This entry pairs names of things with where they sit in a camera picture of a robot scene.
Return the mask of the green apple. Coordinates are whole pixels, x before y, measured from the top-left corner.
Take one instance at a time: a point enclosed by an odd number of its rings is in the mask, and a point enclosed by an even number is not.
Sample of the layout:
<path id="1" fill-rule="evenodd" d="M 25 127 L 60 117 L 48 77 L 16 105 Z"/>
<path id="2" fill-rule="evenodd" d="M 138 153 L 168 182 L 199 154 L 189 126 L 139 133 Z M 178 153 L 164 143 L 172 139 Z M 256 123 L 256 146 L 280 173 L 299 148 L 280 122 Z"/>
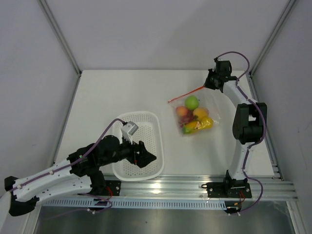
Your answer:
<path id="1" fill-rule="evenodd" d="M 199 100 L 196 96 L 188 96 L 184 101 L 184 105 L 189 110 L 194 110 L 199 107 Z"/>

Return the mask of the orange peach with leaf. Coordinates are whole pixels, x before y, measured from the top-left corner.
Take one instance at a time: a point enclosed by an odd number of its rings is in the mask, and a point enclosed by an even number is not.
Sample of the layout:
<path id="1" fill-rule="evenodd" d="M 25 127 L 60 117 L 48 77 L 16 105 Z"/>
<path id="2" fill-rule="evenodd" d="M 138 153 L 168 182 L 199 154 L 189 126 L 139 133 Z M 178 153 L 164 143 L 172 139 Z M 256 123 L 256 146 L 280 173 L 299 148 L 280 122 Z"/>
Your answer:
<path id="1" fill-rule="evenodd" d="M 193 110 L 193 116 L 197 120 L 201 120 L 203 117 L 209 116 L 209 110 L 206 108 L 198 107 Z"/>

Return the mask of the clear orange zip bag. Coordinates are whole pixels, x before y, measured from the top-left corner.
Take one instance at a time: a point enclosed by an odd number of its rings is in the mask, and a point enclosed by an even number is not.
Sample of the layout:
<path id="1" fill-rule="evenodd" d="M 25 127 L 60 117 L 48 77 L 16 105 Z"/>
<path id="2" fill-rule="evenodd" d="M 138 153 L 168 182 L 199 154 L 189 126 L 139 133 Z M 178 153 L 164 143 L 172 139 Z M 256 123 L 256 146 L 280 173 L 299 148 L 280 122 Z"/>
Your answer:
<path id="1" fill-rule="evenodd" d="M 210 131 L 219 126 L 221 117 L 211 92 L 203 86 L 168 101 L 181 135 Z"/>

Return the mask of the yellow pear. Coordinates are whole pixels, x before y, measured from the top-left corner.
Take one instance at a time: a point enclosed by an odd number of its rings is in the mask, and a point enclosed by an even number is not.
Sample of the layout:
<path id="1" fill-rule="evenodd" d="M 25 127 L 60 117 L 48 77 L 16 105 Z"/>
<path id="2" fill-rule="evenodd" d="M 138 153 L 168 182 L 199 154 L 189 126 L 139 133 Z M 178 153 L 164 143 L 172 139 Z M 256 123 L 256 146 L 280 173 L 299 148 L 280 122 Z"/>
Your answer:
<path id="1" fill-rule="evenodd" d="M 199 129 L 211 129 L 213 127 L 214 121 L 211 117 L 203 117 L 199 121 Z"/>

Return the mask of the red grape bunch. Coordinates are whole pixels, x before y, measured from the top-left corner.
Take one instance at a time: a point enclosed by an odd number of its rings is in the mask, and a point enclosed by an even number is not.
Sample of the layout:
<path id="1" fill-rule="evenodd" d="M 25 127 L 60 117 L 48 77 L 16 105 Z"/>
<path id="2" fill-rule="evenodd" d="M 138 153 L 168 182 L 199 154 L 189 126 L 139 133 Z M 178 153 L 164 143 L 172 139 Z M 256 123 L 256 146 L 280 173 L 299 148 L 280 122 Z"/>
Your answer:
<path id="1" fill-rule="evenodd" d="M 185 115 L 179 118 L 178 123 L 181 128 L 183 128 L 185 125 L 188 123 L 194 121 L 194 116 L 193 115 Z"/>

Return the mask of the yellow green mango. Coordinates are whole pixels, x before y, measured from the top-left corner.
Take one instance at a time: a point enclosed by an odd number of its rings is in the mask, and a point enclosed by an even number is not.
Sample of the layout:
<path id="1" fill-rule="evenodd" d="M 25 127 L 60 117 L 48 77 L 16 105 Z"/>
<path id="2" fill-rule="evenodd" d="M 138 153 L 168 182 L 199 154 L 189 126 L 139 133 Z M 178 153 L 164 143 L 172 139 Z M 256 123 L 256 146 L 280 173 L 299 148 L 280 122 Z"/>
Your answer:
<path id="1" fill-rule="evenodd" d="M 196 133 L 200 130 L 200 122 L 198 120 L 191 121 L 185 124 L 182 128 L 182 132 L 185 135 Z"/>

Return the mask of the pink peach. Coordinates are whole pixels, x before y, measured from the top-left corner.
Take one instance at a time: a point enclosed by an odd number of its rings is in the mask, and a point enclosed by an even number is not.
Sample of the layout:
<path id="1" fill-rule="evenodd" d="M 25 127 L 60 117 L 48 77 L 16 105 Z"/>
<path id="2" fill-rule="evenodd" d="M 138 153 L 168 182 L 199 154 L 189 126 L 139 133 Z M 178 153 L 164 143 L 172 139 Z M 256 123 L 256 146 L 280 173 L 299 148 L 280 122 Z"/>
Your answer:
<path id="1" fill-rule="evenodd" d="M 185 106 L 178 106 L 176 107 L 175 112 L 178 117 L 184 117 L 188 115 L 189 109 Z"/>

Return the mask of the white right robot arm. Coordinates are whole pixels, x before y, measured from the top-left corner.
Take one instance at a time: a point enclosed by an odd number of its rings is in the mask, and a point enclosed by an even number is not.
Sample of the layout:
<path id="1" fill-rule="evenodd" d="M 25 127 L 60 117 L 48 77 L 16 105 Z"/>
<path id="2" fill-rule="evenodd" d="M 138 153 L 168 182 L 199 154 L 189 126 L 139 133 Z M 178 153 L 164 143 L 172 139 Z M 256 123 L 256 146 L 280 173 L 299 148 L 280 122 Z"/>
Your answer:
<path id="1" fill-rule="evenodd" d="M 214 59 L 215 68 L 209 69 L 204 87 L 219 90 L 236 108 L 232 126 L 236 139 L 234 157 L 222 182 L 208 182 L 209 198 L 251 198 L 252 193 L 247 175 L 253 148 L 261 143 L 266 134 L 267 105 L 249 98 L 232 76 L 232 65 L 226 60 Z"/>

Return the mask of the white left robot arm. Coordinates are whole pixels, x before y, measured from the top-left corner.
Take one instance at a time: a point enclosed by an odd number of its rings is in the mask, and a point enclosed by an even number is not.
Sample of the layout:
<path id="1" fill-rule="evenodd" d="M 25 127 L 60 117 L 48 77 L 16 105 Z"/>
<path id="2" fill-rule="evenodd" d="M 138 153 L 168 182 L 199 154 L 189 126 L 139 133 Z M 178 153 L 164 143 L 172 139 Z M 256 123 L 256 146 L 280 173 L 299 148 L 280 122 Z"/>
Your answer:
<path id="1" fill-rule="evenodd" d="M 4 180 L 10 198 L 8 213 L 20 216 L 49 200 L 65 195 L 110 195 L 100 168 L 127 160 L 144 168 L 156 160 L 144 142 L 129 142 L 108 135 L 100 141 L 79 148 L 62 162 L 35 175 Z"/>

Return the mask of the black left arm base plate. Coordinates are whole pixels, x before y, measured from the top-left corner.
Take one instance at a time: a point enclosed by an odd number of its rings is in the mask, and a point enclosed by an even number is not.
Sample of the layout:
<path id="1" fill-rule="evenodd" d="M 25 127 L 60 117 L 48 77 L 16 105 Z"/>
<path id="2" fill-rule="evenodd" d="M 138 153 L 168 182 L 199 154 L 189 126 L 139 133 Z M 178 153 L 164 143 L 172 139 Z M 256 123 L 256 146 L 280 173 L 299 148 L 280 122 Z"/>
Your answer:
<path id="1" fill-rule="evenodd" d="M 107 180 L 106 187 L 101 187 L 99 189 L 92 189 L 87 194 L 95 196 L 120 196 L 121 191 L 121 181 L 120 180 Z"/>

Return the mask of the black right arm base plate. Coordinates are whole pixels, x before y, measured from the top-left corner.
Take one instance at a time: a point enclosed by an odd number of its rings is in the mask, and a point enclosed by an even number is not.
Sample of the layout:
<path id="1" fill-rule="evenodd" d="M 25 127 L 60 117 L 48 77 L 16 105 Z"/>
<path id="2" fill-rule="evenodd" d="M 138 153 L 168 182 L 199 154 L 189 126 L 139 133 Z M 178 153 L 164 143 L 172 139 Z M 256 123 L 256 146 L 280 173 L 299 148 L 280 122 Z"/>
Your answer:
<path id="1" fill-rule="evenodd" d="M 201 185 L 209 198 L 252 198 L 249 183 L 226 184 L 225 182 L 208 182 Z"/>

